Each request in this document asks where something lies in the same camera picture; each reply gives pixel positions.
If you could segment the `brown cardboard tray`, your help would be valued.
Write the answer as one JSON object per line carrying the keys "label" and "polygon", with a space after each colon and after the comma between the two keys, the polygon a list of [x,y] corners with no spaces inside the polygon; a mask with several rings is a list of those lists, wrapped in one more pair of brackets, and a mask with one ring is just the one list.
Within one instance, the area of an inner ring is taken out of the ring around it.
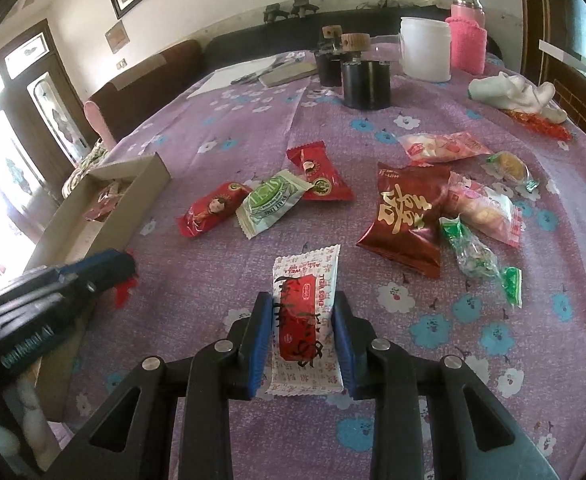
{"label": "brown cardboard tray", "polygon": [[58,208],[26,268],[125,249],[169,180],[171,175],[156,154],[92,169]]}

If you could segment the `red shiny wrapper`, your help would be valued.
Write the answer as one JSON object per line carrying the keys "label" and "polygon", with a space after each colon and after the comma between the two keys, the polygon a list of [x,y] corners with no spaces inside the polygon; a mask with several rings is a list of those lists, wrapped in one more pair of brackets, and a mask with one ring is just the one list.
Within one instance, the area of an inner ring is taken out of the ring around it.
{"label": "red shiny wrapper", "polygon": [[549,122],[547,118],[543,118],[540,115],[518,112],[517,110],[505,110],[504,114],[514,119],[526,129],[540,133],[548,138],[564,142],[573,139],[572,135],[564,126]]}

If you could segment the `white red snack packet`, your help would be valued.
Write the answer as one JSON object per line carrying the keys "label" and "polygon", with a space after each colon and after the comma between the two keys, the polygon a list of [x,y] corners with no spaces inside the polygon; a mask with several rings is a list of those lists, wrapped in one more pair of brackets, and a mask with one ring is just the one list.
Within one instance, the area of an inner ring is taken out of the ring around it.
{"label": "white red snack packet", "polygon": [[276,258],[272,268],[273,396],[326,396],[343,390],[332,311],[341,248]]}

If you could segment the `clear yellow pastry packet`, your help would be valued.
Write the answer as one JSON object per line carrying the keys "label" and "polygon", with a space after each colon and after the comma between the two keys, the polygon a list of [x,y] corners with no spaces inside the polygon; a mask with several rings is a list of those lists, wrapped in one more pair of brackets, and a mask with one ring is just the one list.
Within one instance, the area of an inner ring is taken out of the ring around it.
{"label": "clear yellow pastry packet", "polygon": [[525,162],[510,152],[502,151],[491,154],[487,157],[486,162],[500,177],[521,186],[527,193],[534,192],[539,186]]}

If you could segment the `red snack in tray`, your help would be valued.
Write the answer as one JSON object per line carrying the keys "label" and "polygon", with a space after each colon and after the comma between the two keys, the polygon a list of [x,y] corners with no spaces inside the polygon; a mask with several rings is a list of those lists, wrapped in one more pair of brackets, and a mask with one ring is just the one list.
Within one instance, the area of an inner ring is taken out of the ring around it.
{"label": "red snack in tray", "polygon": [[116,206],[122,200],[130,187],[130,182],[113,180],[97,195],[92,206],[84,212],[84,219],[93,222],[104,222],[115,211]]}

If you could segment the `white crumpled cloth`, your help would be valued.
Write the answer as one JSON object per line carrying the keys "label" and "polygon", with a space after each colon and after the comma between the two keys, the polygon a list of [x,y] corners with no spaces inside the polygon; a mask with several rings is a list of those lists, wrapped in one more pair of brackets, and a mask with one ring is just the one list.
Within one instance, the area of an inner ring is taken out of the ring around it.
{"label": "white crumpled cloth", "polygon": [[555,104],[555,93],[552,82],[545,81],[536,86],[521,75],[509,75],[505,72],[500,72],[497,76],[473,79],[468,85],[468,96],[473,101],[498,110],[538,115],[551,124],[561,125],[566,122],[567,113]]}

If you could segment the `wooden glass door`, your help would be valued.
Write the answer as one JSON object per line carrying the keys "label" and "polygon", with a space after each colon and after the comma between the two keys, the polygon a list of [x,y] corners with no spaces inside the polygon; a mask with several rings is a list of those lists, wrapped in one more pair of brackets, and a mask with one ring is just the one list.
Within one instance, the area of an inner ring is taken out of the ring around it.
{"label": "wooden glass door", "polygon": [[64,183],[99,140],[41,20],[0,47],[0,110],[47,191],[62,198]]}

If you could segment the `purple floral tablecloth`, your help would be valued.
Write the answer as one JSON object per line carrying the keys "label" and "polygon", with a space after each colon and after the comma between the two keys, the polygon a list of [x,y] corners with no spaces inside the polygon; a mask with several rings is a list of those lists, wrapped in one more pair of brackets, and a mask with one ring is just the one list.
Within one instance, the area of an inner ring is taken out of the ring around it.
{"label": "purple floral tablecloth", "polygon": [[[470,76],[445,84],[393,81],[393,104],[345,107],[314,79],[283,87],[184,94],[126,136],[111,162],[157,155],[171,182],[130,241],[139,283],[122,308],[103,296],[72,374],[63,420],[78,430],[146,356],[191,356],[225,336],[271,286],[276,258],[341,248],[337,287],[375,330],[416,356],[461,356],[563,479],[586,473],[586,135],[540,136],[468,98]],[[358,246],[377,209],[377,167],[401,167],[409,133],[466,131],[495,152],[520,157],[538,182],[526,193],[500,181],[484,159],[453,170],[513,200],[521,244],[492,242],[501,264],[523,272],[512,309],[494,283],[470,282],[449,248],[442,275],[424,278]],[[227,220],[193,240],[177,219],[226,181],[246,183],[290,165],[287,151],[321,141],[354,199],[297,203],[272,228],[247,238]]]}

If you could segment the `grey notebook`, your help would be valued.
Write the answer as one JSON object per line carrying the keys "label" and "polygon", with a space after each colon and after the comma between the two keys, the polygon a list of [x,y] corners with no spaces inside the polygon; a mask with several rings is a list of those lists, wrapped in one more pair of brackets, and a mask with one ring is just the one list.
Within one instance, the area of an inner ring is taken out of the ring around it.
{"label": "grey notebook", "polygon": [[258,77],[258,81],[266,88],[281,86],[317,73],[317,65],[310,62],[293,62],[281,65]]}

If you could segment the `red cartoon snack packet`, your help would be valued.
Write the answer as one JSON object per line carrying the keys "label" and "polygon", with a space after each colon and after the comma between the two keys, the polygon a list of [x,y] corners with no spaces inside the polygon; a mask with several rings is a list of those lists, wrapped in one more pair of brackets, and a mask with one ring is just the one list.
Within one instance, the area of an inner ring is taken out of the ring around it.
{"label": "red cartoon snack packet", "polygon": [[251,190],[238,182],[225,182],[200,200],[196,200],[186,214],[177,219],[182,236],[198,237],[211,231],[230,218]]}

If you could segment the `patterned blanket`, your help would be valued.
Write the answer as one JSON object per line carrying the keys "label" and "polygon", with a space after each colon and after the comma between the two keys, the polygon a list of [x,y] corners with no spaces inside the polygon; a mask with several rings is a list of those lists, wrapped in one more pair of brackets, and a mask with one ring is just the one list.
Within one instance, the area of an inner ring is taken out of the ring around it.
{"label": "patterned blanket", "polygon": [[74,188],[77,187],[78,183],[84,178],[85,174],[95,167],[102,164],[103,160],[107,157],[109,150],[104,146],[102,141],[97,141],[92,150],[87,156],[85,156],[74,169],[69,179],[64,182],[62,186],[62,197],[68,197]]}

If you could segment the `black canister front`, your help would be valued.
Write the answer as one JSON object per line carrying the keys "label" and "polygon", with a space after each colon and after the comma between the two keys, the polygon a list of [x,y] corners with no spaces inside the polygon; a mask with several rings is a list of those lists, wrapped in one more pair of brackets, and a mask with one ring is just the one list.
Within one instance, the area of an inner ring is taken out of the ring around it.
{"label": "black canister front", "polygon": [[354,110],[384,110],[391,106],[391,66],[389,62],[368,60],[371,38],[363,32],[341,37],[343,102]]}

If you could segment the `green white snack packet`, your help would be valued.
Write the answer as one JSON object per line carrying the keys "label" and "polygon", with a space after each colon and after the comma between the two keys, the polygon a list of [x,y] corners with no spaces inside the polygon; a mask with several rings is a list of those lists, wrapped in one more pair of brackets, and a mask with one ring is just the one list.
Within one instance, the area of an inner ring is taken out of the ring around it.
{"label": "green white snack packet", "polygon": [[248,240],[270,229],[311,190],[313,185],[289,170],[261,182],[235,212]]}

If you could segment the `white paper sheet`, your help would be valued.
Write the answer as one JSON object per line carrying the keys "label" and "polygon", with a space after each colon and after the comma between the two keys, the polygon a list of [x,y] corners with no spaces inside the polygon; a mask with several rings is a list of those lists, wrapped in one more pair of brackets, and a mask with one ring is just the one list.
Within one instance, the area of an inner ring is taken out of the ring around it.
{"label": "white paper sheet", "polygon": [[256,60],[245,61],[214,70],[212,74],[204,77],[203,80],[197,84],[194,84],[186,92],[186,96],[190,99],[193,96],[198,96],[202,93],[228,88],[232,86],[235,81],[242,79],[245,76],[256,74],[261,70],[265,70],[272,66],[273,62],[276,61],[276,58],[276,55],[272,55],[268,58],[257,58]]}

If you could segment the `pink white snack packet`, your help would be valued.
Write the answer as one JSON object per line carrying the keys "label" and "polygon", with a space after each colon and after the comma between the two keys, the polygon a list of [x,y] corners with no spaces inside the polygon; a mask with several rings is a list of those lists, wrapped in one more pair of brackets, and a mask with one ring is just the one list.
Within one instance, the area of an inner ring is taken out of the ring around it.
{"label": "pink white snack packet", "polygon": [[402,136],[399,144],[412,162],[440,164],[490,155],[492,151],[468,131],[455,133],[417,133]]}
{"label": "pink white snack packet", "polygon": [[444,211],[471,228],[510,247],[520,246],[522,211],[508,196],[457,172],[450,172]]}

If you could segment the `white plastic jar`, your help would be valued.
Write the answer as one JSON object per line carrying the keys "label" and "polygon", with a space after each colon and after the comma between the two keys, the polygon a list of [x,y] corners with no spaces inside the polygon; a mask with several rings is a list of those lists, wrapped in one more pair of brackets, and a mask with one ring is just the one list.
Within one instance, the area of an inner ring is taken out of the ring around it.
{"label": "white plastic jar", "polygon": [[427,82],[451,78],[451,32],[446,22],[428,18],[400,18],[400,62],[404,73]]}

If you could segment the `pink knitted-sleeve bottle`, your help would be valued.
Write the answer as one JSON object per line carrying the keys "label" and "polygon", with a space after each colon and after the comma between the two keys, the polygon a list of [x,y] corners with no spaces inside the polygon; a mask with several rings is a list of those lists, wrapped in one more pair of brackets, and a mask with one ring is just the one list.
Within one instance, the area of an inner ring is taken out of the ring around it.
{"label": "pink knitted-sleeve bottle", "polygon": [[480,0],[452,0],[446,23],[451,35],[451,66],[469,74],[483,75],[488,34]]}

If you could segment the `black canister rear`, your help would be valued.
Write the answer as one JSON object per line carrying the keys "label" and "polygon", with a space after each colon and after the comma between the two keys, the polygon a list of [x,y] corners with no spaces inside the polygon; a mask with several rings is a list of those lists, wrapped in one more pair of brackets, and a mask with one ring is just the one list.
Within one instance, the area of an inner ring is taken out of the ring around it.
{"label": "black canister rear", "polygon": [[322,87],[342,85],[342,27],[323,26],[317,49],[314,52],[319,81]]}

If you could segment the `black canister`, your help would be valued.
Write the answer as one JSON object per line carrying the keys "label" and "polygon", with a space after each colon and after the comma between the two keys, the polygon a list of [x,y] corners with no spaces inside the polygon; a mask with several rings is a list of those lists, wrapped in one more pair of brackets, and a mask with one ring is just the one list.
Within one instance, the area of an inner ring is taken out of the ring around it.
{"label": "black canister", "polygon": [[319,81],[322,87],[342,85],[342,27],[323,26],[317,49],[314,52]]}
{"label": "black canister", "polygon": [[368,60],[371,38],[363,32],[341,37],[343,102],[354,110],[384,110],[391,106],[391,66],[389,62]]}

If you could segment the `dark red gold snack bag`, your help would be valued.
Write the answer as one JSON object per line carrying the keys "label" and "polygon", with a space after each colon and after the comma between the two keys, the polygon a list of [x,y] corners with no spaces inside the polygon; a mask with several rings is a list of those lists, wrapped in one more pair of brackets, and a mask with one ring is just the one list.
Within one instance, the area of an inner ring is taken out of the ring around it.
{"label": "dark red gold snack bag", "polygon": [[450,168],[378,164],[378,205],[357,246],[439,278],[439,218],[448,196]]}

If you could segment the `small wall plaque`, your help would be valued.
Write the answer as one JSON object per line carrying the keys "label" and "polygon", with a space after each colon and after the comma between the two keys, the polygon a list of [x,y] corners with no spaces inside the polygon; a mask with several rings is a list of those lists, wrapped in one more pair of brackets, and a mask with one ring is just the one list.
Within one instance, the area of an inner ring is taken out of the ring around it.
{"label": "small wall plaque", "polygon": [[118,53],[130,43],[130,37],[122,21],[117,21],[105,34],[108,46],[113,54]]}

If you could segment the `green clear candy packet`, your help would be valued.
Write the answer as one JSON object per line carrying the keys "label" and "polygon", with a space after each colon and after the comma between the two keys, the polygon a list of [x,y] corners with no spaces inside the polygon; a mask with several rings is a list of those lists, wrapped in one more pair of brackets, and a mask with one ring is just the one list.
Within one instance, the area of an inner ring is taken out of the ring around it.
{"label": "green clear candy packet", "polygon": [[511,307],[523,307],[523,273],[520,268],[500,266],[492,250],[459,217],[440,217],[439,226],[456,255],[460,271],[467,278],[497,282]]}

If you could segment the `red green-logo snack packet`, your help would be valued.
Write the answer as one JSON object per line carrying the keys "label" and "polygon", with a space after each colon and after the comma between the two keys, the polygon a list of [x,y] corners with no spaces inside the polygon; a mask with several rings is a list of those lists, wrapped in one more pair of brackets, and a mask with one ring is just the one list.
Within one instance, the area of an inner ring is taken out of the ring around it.
{"label": "red green-logo snack packet", "polygon": [[289,161],[311,184],[303,200],[311,202],[352,202],[355,195],[328,157],[325,142],[317,141],[287,150]]}

